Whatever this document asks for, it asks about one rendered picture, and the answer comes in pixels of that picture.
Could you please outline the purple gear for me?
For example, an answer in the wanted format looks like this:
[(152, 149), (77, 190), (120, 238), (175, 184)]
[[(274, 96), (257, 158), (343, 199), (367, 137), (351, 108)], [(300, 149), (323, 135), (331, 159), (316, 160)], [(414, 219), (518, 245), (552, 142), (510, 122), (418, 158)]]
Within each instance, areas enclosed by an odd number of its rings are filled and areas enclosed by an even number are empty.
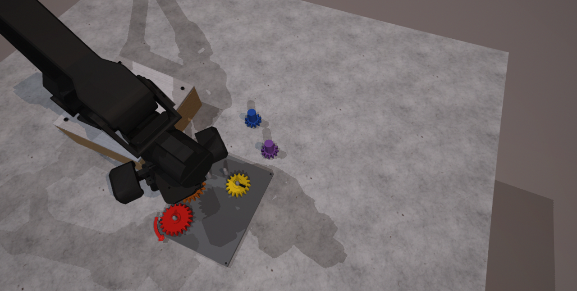
[(265, 158), (268, 157), (270, 159), (270, 157), (272, 156), (272, 158), (274, 159), (274, 155), (277, 156), (277, 153), (279, 152), (278, 146), (275, 146), (275, 143), (273, 144), (272, 140), (267, 140), (264, 143), (265, 146), (262, 146), (263, 149), (261, 149), (262, 155), (265, 155)]

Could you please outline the blue gear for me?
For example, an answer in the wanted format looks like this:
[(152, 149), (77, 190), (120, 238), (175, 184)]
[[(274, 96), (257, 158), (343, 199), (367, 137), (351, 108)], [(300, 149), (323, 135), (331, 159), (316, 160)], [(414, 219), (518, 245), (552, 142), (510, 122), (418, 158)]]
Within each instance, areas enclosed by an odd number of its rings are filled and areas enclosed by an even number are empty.
[(247, 118), (245, 118), (245, 123), (247, 123), (247, 126), (251, 126), (251, 127), (257, 127), (256, 125), (260, 126), (259, 123), (261, 123), (261, 117), (259, 117), (259, 114), (256, 114), (256, 111), (254, 109), (249, 109), (247, 112)]

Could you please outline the yellow gear with black stripe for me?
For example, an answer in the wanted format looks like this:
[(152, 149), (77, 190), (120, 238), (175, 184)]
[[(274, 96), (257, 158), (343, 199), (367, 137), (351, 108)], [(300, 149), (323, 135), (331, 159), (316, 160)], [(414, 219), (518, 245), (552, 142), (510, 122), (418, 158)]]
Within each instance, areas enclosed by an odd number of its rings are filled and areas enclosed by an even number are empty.
[[(243, 193), (247, 194), (247, 191), (249, 191), (248, 187), (251, 186), (251, 184), (249, 184), (251, 180), (248, 180), (248, 176), (244, 176), (244, 174), (240, 175), (240, 173), (238, 175), (234, 174), (234, 177), (230, 176), (231, 179), (228, 179), (229, 183), (226, 183), (226, 186), (228, 186), (226, 190), (229, 190), (228, 193), (232, 193), (232, 196), (236, 194), (237, 197), (239, 194), (241, 196), (243, 196)], [(236, 181), (240, 182), (239, 186), (236, 185)]]

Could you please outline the orange gear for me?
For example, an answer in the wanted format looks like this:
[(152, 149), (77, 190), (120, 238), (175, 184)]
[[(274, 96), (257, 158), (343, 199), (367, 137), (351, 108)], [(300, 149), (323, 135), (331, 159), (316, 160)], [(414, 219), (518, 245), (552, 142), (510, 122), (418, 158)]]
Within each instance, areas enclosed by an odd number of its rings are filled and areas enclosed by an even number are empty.
[[(206, 186), (205, 182), (202, 182), (203, 186)], [(203, 194), (202, 190), (205, 190), (205, 187), (203, 187), (202, 189), (196, 191), (196, 193), (194, 193), (194, 195), (190, 196), (190, 197), (186, 197), (186, 199), (182, 200), (183, 203), (186, 203), (186, 201), (188, 200), (189, 203), (191, 202), (191, 199), (193, 199), (194, 201), (196, 201), (196, 197), (200, 198), (199, 194)]]

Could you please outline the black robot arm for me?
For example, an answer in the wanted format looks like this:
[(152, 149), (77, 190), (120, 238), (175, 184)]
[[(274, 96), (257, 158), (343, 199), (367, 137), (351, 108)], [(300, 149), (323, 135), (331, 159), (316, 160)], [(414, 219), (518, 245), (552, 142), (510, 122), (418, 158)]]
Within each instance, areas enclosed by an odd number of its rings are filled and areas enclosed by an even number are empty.
[(152, 161), (148, 171), (166, 203), (203, 188), (214, 154), (176, 129), (182, 116), (152, 80), (99, 57), (38, 0), (0, 0), (0, 34), (42, 72), (55, 104)]

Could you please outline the red curved arrow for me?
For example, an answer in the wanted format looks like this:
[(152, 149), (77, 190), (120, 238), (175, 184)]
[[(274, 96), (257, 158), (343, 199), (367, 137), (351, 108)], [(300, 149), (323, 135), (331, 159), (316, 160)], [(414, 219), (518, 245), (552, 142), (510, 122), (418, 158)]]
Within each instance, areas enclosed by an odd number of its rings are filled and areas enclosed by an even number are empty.
[(155, 233), (156, 233), (157, 237), (159, 238), (159, 241), (163, 241), (163, 240), (164, 240), (164, 235), (160, 235), (160, 233), (159, 233), (158, 230), (157, 230), (157, 219), (158, 219), (158, 217), (155, 217), (155, 220), (154, 220), (154, 230), (155, 230)]

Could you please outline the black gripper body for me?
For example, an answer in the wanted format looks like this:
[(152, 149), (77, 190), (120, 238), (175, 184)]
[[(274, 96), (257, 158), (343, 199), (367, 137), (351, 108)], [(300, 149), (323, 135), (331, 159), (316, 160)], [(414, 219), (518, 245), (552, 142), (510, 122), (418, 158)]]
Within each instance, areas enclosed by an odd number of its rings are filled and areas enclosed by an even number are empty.
[[(228, 151), (216, 127), (212, 126), (199, 131), (195, 133), (195, 137), (201, 146), (214, 154), (214, 163), (228, 156)], [(150, 159), (142, 156), (141, 158), (146, 163), (142, 164), (142, 169), (139, 171), (136, 171), (136, 164), (131, 160), (128, 163), (112, 168), (109, 173), (113, 195), (122, 204), (130, 203), (143, 196), (144, 191), (139, 183), (141, 180), (146, 179), (147, 186), (157, 186), (148, 171), (148, 168), (154, 164)]]

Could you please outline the red gear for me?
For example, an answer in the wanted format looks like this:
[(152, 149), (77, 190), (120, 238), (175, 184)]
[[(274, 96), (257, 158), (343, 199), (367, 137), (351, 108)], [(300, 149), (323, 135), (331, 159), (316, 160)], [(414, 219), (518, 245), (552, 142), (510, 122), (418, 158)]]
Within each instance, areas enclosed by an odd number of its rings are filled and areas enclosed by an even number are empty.
[[(164, 216), (160, 217), (162, 219), (160, 224), (163, 224), (160, 228), (163, 229), (163, 232), (171, 236), (175, 233), (178, 236), (179, 232), (183, 234), (183, 230), (187, 230), (186, 227), (190, 227), (189, 223), (193, 221), (190, 219), (193, 217), (190, 207), (180, 203), (179, 205), (175, 204), (174, 207), (170, 205), (170, 209), (166, 209), (166, 211), (166, 213), (162, 213)], [(178, 219), (176, 221), (173, 220), (173, 216), (177, 216)]]

